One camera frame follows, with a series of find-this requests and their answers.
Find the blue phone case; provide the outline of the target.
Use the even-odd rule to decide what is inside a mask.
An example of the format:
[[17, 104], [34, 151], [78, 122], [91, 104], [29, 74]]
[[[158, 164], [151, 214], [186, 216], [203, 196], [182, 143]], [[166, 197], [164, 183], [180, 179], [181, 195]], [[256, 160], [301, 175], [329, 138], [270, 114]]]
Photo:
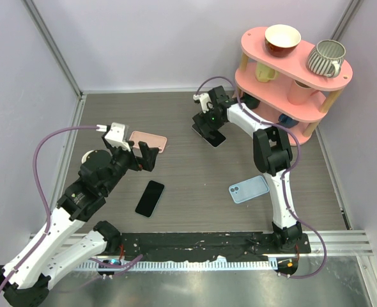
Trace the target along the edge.
[[228, 191], [235, 204], [257, 198], [269, 192], [268, 184], [262, 175], [233, 184]]

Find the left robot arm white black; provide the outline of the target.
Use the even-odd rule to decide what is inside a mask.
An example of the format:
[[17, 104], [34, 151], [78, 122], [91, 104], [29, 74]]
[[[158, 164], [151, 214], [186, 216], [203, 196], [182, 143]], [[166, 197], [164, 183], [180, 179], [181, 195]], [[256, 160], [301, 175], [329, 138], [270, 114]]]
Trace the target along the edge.
[[92, 256], [115, 254], [121, 234], [107, 221], [98, 222], [78, 244], [58, 253], [66, 240], [106, 202], [128, 170], [152, 171], [159, 153], [139, 142], [141, 156], [110, 144], [82, 157], [79, 178], [66, 188], [45, 226], [13, 260], [0, 265], [0, 292], [11, 306], [39, 306], [50, 290], [81, 262]]

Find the pink phone case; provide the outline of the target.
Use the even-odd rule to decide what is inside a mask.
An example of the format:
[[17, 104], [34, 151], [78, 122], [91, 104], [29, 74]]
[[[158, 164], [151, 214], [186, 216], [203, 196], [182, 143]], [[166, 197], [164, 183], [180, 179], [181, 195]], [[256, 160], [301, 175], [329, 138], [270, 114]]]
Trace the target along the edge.
[[150, 134], [146, 132], [133, 131], [129, 137], [130, 141], [134, 142], [134, 148], [139, 148], [139, 142], [145, 142], [150, 148], [158, 148], [161, 154], [167, 144], [167, 138], [164, 136], [159, 136], [155, 134]]

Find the black phone near left arm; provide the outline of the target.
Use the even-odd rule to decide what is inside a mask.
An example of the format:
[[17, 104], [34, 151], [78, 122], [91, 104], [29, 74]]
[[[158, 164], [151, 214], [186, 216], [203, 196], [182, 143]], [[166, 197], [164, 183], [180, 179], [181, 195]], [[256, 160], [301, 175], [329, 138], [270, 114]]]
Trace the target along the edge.
[[165, 185], [150, 180], [135, 208], [135, 213], [150, 218], [164, 192]]

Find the black phone silver edge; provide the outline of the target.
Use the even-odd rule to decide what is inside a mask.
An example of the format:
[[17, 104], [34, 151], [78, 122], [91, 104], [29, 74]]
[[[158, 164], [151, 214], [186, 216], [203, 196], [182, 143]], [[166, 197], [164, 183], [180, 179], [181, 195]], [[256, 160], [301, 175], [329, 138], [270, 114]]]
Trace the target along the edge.
[[[192, 125], [192, 129], [200, 135], [197, 127], [193, 124]], [[221, 144], [223, 144], [223, 142], [225, 142], [226, 140], [226, 137], [224, 136], [223, 139], [210, 139], [210, 138], [204, 138], [202, 137], [209, 145], [211, 145], [212, 147], [216, 148], [218, 146], [220, 146]]]

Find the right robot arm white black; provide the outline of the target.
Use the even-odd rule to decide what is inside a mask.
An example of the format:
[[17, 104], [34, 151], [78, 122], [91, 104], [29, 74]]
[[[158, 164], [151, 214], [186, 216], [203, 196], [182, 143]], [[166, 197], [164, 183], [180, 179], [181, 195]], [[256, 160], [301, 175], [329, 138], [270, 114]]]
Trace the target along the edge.
[[293, 154], [288, 133], [277, 124], [258, 116], [259, 100], [243, 94], [231, 98], [222, 86], [193, 95], [201, 111], [193, 116], [193, 129], [207, 142], [219, 143], [219, 129], [226, 123], [241, 128], [252, 138], [254, 164], [263, 174], [270, 190], [273, 207], [273, 246], [281, 252], [296, 250], [302, 238], [302, 225], [296, 218], [289, 184], [288, 169]]

